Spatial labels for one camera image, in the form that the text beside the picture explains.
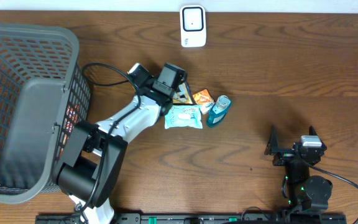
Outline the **yellow red snack bag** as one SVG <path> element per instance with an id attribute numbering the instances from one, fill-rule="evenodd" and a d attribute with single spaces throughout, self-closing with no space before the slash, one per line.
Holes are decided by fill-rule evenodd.
<path id="1" fill-rule="evenodd" d="M 194 105 L 195 101 L 187 82 L 180 84 L 173 96 L 174 105 Z"/>

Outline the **light blue wet wipes pack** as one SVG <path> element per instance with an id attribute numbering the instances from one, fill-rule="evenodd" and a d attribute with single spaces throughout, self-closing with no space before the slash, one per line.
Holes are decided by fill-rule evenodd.
<path id="1" fill-rule="evenodd" d="M 174 105 L 165 115 L 165 129 L 196 128 L 202 129 L 200 105 Z"/>

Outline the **orange white small box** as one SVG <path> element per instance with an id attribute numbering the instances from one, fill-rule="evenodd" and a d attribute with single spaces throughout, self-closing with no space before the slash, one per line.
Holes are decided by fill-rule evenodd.
<path id="1" fill-rule="evenodd" d="M 208 114 L 210 109 L 215 104 L 213 97 L 209 94 L 207 89 L 193 94 L 193 99 L 197 105 L 200 105 L 200 111 L 202 114 Z"/>

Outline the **blue mouthwash bottle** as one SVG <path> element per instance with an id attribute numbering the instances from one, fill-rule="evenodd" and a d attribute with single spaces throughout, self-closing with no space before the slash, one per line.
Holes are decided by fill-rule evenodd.
<path id="1" fill-rule="evenodd" d="M 226 95 L 219 96 L 216 103 L 209 111 L 209 116 L 206 121 L 207 126 L 213 128 L 221 123 L 227 115 L 231 105 L 232 101 Z"/>

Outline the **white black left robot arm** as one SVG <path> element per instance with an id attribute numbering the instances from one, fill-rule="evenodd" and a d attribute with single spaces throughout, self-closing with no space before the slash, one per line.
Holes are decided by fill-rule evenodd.
<path id="1" fill-rule="evenodd" d="M 158 77 L 139 63 L 127 73 L 118 73 L 132 85 L 133 100 L 108 119 L 76 123 L 52 170 L 53 182 L 75 203 L 75 212 L 68 218 L 78 223 L 112 221 L 109 196 L 128 144 L 168 113 L 175 92 L 187 79 L 187 72 L 171 63 L 164 64 Z"/>

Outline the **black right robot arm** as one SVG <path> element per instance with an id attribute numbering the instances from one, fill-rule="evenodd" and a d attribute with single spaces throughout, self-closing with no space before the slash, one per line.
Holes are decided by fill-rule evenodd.
<path id="1" fill-rule="evenodd" d="M 273 156 L 274 166 L 285 168 L 282 194 L 289 199 L 287 215 L 301 213 L 322 213 L 328 209 L 328 200 L 333 184 L 319 175 L 311 175 L 310 169 L 319 163 L 326 145 L 311 126 L 309 134 L 302 135 L 300 141 L 291 148 L 279 146 L 278 134 L 271 128 L 265 154 Z"/>

